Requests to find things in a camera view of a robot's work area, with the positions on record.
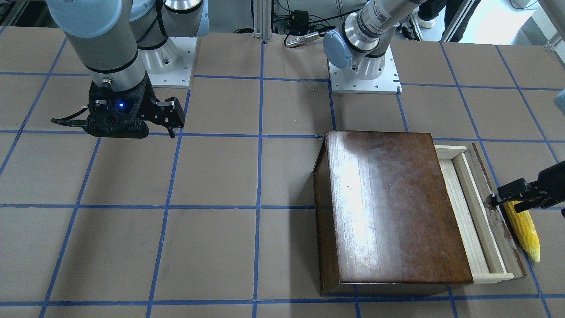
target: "corn cob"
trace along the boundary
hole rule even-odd
[[[537,236],[536,228],[533,224],[529,211],[516,213],[514,205],[518,201],[504,203],[504,210],[510,220],[510,225],[518,237],[520,245],[524,248],[528,256],[535,262],[540,261],[540,239]]]

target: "wooden drawer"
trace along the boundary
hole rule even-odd
[[[314,169],[322,295],[432,295],[525,276],[474,145],[327,131]]]

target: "black pants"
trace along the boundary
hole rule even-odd
[[[459,42],[461,40],[465,29],[467,29],[469,19],[473,15],[473,12],[475,12],[475,8],[479,5],[479,2],[481,1],[477,0],[473,3],[471,8],[469,9],[469,12],[465,16],[465,18],[463,18],[463,21],[461,21],[459,28],[457,29],[457,31],[455,31],[455,34],[453,34],[450,42]],[[418,16],[422,20],[432,20],[435,19],[440,14],[440,11],[445,7],[444,22],[445,28],[447,29],[447,26],[449,26],[449,24],[455,17],[457,10],[459,10],[459,7],[462,4],[463,0],[427,0],[420,5]]]

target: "floor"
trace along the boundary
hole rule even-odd
[[[533,181],[565,160],[554,54],[393,41],[402,94],[332,94],[321,43],[282,40],[202,38],[191,90],[157,89],[185,105],[177,138],[115,140],[49,122],[90,83],[60,30],[0,29],[0,317],[565,316],[563,204],[532,211],[527,278],[321,298],[311,175],[339,129],[474,142],[497,186]]]
[[[535,4],[529,9],[536,9]],[[461,43],[530,45],[522,36],[520,28],[533,14],[534,10],[512,8],[509,0],[483,0],[479,3],[469,20]],[[445,30],[445,9],[435,18],[436,25],[431,29],[421,28],[424,41],[439,41]],[[402,40],[400,34],[395,39]]]

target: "wooden box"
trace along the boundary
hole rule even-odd
[[[314,168],[322,295],[432,295],[525,276],[474,145],[327,131]]]

